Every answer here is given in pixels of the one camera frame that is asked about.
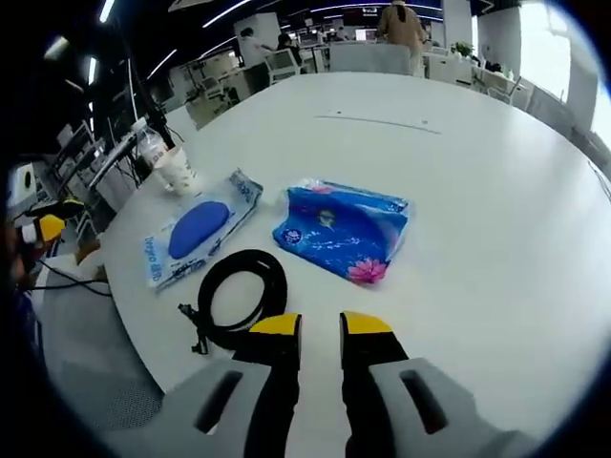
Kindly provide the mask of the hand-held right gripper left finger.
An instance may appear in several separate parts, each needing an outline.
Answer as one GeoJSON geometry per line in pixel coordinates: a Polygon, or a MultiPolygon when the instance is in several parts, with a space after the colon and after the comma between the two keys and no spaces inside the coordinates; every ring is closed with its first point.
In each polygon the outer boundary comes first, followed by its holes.
{"type": "Polygon", "coordinates": [[[110,433],[115,457],[283,457],[299,400],[302,317],[256,323],[230,359],[169,391],[144,426],[110,433]]]}

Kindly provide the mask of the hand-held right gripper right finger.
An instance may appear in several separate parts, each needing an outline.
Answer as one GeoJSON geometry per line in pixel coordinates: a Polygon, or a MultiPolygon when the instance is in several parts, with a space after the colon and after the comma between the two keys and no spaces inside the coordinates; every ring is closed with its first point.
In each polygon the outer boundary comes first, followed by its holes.
{"type": "Polygon", "coordinates": [[[474,395],[424,358],[411,358],[388,324],[340,315],[348,457],[520,457],[523,434],[478,412],[474,395]]]}

